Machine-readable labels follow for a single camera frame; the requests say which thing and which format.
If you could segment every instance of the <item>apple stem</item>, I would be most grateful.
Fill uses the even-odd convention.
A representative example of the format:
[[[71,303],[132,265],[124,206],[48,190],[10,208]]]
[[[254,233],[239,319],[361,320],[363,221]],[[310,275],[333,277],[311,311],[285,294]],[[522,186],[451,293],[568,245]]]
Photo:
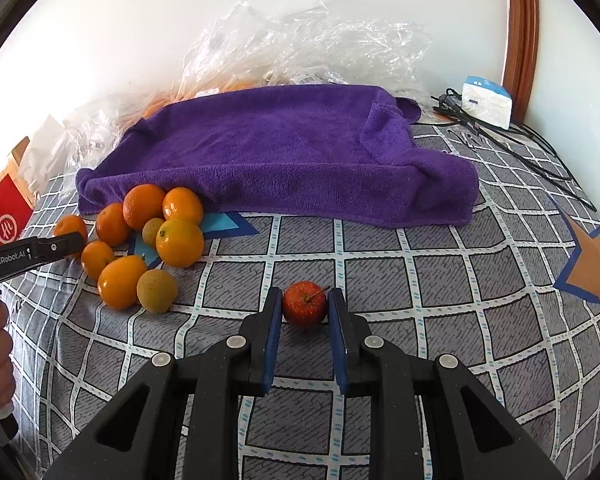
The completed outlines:
[[[319,294],[322,294],[325,290],[329,290],[331,288],[331,286],[326,286],[325,288],[321,288],[318,292],[316,292],[315,294],[310,295],[307,299],[306,302],[307,303],[311,303],[311,300],[313,298],[315,298],[316,296],[318,296]]]

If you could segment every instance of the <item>plastic wrap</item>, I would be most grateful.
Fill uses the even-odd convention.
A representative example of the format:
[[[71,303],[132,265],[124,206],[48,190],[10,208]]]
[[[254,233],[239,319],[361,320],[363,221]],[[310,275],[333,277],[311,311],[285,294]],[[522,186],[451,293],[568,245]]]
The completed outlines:
[[[157,99],[156,94],[115,95],[75,109],[62,124],[49,116],[32,136],[18,175],[36,200],[58,175],[63,176],[61,197],[72,195],[77,171],[100,164]]]
[[[172,102],[201,92],[307,83],[376,85],[429,100],[414,70],[430,44],[421,28],[347,20],[320,0],[308,10],[268,15],[258,1],[241,0],[202,33],[184,59]]]
[[[415,66],[430,38],[419,27],[385,20],[351,20],[320,0],[277,13],[266,0],[241,0],[204,30],[184,58],[171,91],[115,95],[74,110],[62,124],[52,118],[33,136],[19,174],[34,197],[62,174],[62,197],[75,192],[75,174],[95,168],[140,118],[164,106],[218,92],[259,86],[339,83],[380,86],[426,108]]]

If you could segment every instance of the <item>orange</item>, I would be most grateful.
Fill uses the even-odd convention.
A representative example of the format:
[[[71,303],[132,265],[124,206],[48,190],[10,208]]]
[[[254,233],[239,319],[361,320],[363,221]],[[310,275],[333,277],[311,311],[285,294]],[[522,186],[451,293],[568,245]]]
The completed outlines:
[[[84,272],[92,280],[96,281],[103,269],[115,259],[116,255],[113,253],[113,249],[99,240],[88,244],[80,257]]]
[[[180,219],[167,220],[158,231],[155,248],[171,267],[190,267],[202,256],[205,239],[200,228]]]
[[[111,247],[116,247],[126,242],[131,229],[126,225],[122,215],[122,204],[116,202],[109,204],[98,213],[96,218],[96,233],[98,238]]]
[[[80,233],[82,238],[84,238],[84,243],[87,243],[87,226],[84,220],[78,215],[63,216],[59,219],[56,227],[54,227],[54,236],[65,235],[67,233]],[[78,251],[77,253],[70,254],[70,256],[72,258],[80,258],[81,253],[82,251]]]
[[[164,197],[162,212],[165,220],[186,220],[195,224],[202,222],[204,212],[198,196],[186,187],[176,187]]]
[[[154,97],[151,102],[146,106],[144,112],[142,112],[142,118],[148,119],[158,110],[162,110],[166,105],[171,104],[171,98],[165,94],[158,94]]]
[[[236,90],[247,90],[256,87],[257,84],[253,81],[234,80],[222,88],[222,92],[235,92]]]
[[[98,292],[102,301],[116,310],[124,310],[137,303],[136,287],[145,272],[144,260],[135,254],[113,260],[98,278]]]
[[[126,194],[122,204],[122,215],[126,224],[136,231],[142,231],[144,224],[151,218],[162,216],[162,200],[164,191],[158,186],[136,186]]]

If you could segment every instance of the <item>apple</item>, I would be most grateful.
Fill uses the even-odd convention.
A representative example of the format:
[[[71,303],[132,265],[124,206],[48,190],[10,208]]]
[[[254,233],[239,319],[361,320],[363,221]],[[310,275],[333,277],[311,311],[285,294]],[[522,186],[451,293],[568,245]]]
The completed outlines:
[[[327,315],[327,296],[314,282],[297,282],[290,285],[282,295],[282,314],[296,326],[318,325]]]

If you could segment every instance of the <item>gray bedsheet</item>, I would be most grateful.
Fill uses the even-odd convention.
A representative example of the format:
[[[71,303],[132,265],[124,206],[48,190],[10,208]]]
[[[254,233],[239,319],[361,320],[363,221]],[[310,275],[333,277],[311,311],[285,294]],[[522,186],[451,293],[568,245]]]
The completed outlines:
[[[259,235],[213,240],[193,267],[168,269],[180,295],[162,316],[108,309],[67,260],[4,284],[24,455],[43,472],[155,352],[203,351],[235,333],[271,285],[314,280],[343,288],[350,310],[405,351],[457,355],[568,478],[586,478],[600,460],[600,306],[552,286],[574,242],[547,197],[587,231],[600,220],[459,126],[418,126],[414,136],[474,161],[480,198],[469,225],[385,230],[246,214]],[[542,150],[515,149],[564,172]],[[60,185],[51,181],[25,235],[49,236],[75,212],[76,197],[60,200]],[[284,324],[271,393],[241,403],[242,478],[366,478],[369,409],[368,399],[338,394],[326,325]],[[426,428],[424,443],[426,458]]]

